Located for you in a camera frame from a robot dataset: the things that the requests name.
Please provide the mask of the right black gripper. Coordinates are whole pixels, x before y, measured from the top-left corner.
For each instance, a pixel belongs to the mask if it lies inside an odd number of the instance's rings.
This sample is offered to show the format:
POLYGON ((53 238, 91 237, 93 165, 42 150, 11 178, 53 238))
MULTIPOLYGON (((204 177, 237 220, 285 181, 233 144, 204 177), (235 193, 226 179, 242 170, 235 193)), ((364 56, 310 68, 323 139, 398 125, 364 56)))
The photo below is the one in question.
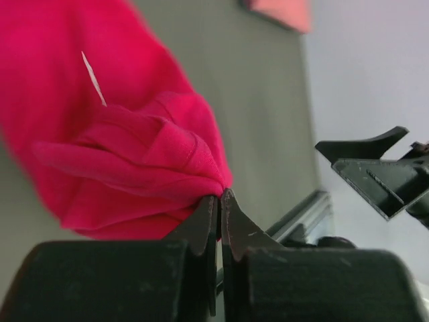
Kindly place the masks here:
POLYGON ((405 211, 428 229, 428 143, 400 160, 379 160, 409 133, 402 126, 365 140, 320 141, 315 149, 384 219, 405 211))

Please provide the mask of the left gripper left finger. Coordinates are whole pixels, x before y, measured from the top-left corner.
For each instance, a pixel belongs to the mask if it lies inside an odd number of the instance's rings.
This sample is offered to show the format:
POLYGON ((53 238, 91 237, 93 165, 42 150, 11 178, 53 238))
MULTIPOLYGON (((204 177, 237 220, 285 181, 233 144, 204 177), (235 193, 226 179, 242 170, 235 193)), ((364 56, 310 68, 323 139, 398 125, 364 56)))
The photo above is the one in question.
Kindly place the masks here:
POLYGON ((160 240, 49 241, 23 260, 2 321, 207 321, 216 313, 218 199, 160 240))

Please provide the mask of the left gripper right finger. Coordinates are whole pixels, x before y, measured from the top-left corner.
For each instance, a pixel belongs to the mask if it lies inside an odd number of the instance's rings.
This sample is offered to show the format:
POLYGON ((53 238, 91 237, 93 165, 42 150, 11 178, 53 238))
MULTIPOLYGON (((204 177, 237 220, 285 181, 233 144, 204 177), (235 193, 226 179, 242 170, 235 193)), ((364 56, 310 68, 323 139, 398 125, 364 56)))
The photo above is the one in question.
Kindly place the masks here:
POLYGON ((282 245, 221 197, 227 321, 427 321, 406 265, 394 254, 337 239, 282 245))

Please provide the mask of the magenta t shirt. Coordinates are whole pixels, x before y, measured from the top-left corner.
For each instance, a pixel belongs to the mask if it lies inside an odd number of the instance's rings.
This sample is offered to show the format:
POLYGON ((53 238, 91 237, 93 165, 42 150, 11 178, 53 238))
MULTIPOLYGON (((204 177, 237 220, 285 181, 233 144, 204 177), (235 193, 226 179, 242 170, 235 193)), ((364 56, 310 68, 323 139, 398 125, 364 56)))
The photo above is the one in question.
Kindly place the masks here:
POLYGON ((127 1, 1 2, 1 132, 93 239, 163 238, 233 181, 210 106, 127 1))

